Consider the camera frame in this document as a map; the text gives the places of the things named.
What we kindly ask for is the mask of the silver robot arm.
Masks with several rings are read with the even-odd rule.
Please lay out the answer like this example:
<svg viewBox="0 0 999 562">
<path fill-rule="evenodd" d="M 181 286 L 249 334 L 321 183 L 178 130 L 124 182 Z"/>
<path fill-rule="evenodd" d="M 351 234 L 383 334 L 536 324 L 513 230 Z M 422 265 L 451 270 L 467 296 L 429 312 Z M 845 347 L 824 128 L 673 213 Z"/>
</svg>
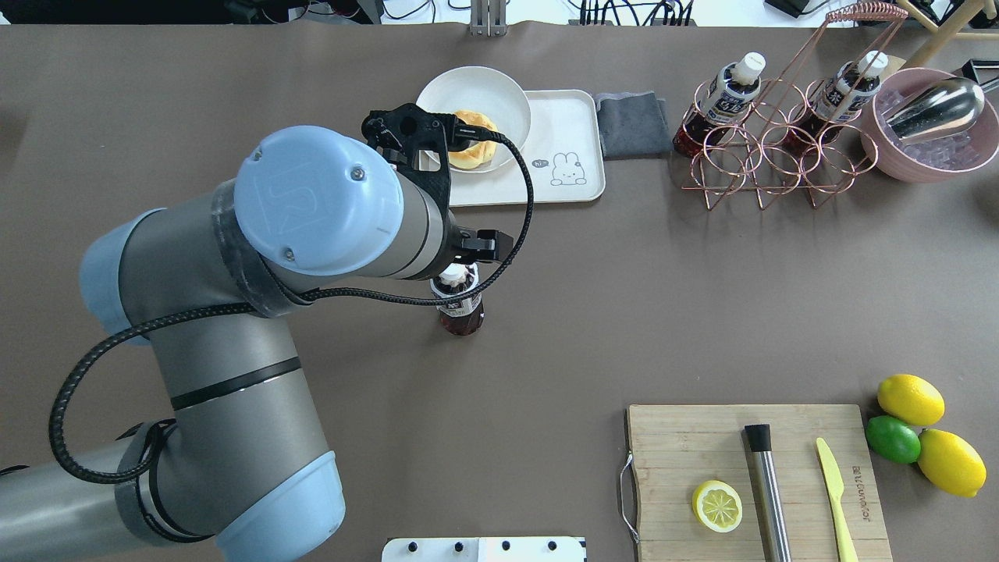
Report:
<svg viewBox="0 0 999 562">
<path fill-rule="evenodd" d="M 346 513 L 286 317 L 332 297 L 428 306 L 332 281 L 425 280 L 454 262 L 504 269 L 527 237 L 461 229 L 450 175 L 413 168 L 446 150 L 443 117 L 375 128 L 370 143 L 320 126 L 268 135 L 213 192 L 139 215 L 93 242 L 84 300 L 107 337 L 60 386 L 54 461 L 2 473 L 2 559 L 69 561 L 215 540 L 227 561 L 296 561 Z M 152 346 L 172 417 L 74 455 L 65 423 L 97 360 Z"/>
</svg>

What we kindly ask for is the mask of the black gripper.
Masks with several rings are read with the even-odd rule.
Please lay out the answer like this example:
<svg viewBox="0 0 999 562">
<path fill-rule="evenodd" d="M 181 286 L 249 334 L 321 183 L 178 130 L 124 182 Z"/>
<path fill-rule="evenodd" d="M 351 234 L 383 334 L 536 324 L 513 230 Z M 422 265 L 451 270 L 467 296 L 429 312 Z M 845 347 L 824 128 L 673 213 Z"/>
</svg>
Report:
<svg viewBox="0 0 999 562">
<path fill-rule="evenodd" d="M 511 235 L 496 229 L 450 226 L 445 237 L 445 264 L 502 263 L 515 254 Z"/>
</svg>

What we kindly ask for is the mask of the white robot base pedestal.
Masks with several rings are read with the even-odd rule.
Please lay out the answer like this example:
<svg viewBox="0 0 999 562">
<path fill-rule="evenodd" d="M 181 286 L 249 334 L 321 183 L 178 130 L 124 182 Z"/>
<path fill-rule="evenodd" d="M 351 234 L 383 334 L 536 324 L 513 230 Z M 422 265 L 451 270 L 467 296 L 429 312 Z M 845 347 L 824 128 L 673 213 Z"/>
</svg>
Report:
<svg viewBox="0 0 999 562">
<path fill-rule="evenodd" d="M 585 538 L 573 536 L 481 536 L 395 538 L 382 561 L 586 561 Z"/>
</svg>

